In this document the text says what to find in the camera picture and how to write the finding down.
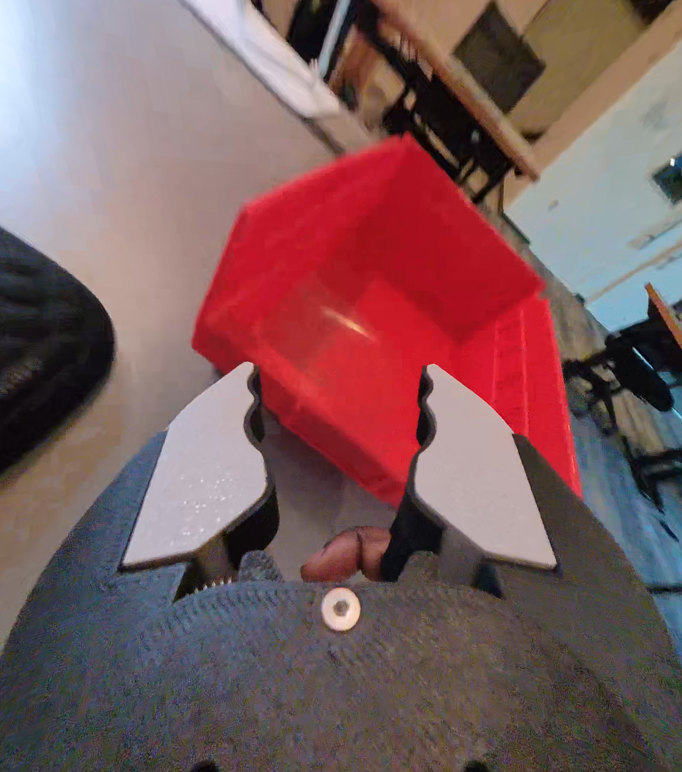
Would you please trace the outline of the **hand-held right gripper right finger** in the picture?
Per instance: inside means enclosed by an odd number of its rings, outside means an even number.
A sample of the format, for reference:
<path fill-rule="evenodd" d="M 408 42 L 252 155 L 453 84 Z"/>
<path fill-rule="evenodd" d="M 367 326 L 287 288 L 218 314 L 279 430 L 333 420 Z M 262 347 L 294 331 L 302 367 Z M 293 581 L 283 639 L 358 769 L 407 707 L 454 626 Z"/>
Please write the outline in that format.
<path fill-rule="evenodd" d="M 556 571 L 513 431 L 436 364 L 423 368 L 414 455 L 380 565 L 395 581 L 419 552 L 451 585 L 497 588 L 494 565 Z"/>

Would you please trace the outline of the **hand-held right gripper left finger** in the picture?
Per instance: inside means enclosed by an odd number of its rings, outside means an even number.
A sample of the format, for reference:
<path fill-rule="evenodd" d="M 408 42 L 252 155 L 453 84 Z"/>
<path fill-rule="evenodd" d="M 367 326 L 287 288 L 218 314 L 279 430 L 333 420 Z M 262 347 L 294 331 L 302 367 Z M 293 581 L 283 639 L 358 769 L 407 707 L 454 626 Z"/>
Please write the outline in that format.
<path fill-rule="evenodd" d="M 121 570 L 181 565 L 192 593 L 233 584 L 241 561 L 273 542 L 278 493 L 265 458 L 259 367 L 244 362 L 169 424 Z"/>

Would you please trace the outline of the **red plastic bin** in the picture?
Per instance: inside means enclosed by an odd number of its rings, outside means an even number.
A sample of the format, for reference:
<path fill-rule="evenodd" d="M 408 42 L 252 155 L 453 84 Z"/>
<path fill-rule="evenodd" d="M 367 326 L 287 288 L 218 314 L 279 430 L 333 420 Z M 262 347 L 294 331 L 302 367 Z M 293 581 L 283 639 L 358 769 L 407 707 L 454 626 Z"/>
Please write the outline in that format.
<path fill-rule="evenodd" d="M 408 138 L 343 156 L 243 206 L 193 349 L 260 369 L 280 424 L 396 506 L 437 364 L 581 495 L 546 285 Z"/>

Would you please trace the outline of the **person's right hand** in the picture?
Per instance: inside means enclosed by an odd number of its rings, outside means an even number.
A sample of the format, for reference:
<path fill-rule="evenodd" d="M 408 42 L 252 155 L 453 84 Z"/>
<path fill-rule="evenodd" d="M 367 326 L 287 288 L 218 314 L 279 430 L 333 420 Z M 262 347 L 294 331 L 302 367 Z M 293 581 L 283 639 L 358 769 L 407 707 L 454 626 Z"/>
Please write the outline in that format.
<path fill-rule="evenodd" d="M 360 573 L 367 580 L 380 581 L 390 539 L 390 532 L 380 527 L 345 530 L 307 559 L 300 569 L 301 578 L 304 582 L 343 582 Z"/>

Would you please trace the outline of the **black office chair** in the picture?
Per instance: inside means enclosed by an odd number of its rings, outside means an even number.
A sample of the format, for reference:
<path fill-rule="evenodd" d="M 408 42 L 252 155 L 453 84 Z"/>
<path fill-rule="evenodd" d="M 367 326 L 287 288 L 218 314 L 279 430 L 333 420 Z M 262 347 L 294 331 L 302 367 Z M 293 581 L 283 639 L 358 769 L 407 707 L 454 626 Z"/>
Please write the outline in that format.
<path fill-rule="evenodd" d="M 590 386 L 583 413 L 588 414 L 596 405 L 603 405 L 607 418 L 601 431 L 606 436 L 618 432 L 614 399 L 624 392 L 659 413 L 674 409 L 671 388 L 636 351 L 632 337 L 609 335 L 601 351 L 582 360 L 563 361 L 562 375 L 566 382 L 579 379 Z"/>

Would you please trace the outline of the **black quilted cushion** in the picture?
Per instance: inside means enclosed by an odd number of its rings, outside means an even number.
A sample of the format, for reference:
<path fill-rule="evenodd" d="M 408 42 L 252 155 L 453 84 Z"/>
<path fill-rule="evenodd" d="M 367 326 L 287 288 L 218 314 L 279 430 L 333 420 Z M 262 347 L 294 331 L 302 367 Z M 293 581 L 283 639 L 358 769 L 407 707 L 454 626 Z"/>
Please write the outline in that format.
<path fill-rule="evenodd" d="M 0 227 L 0 476 L 90 399 L 114 358 L 94 293 Z"/>

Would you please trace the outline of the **white poster stand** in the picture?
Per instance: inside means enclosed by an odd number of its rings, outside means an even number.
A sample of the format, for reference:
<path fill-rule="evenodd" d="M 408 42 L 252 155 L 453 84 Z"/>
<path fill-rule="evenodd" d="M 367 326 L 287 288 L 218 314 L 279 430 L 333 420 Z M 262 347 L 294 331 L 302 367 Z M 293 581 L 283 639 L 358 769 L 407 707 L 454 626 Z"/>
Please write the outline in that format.
<path fill-rule="evenodd" d="M 336 117 L 342 104 L 250 1 L 183 2 L 289 111 L 301 119 Z"/>

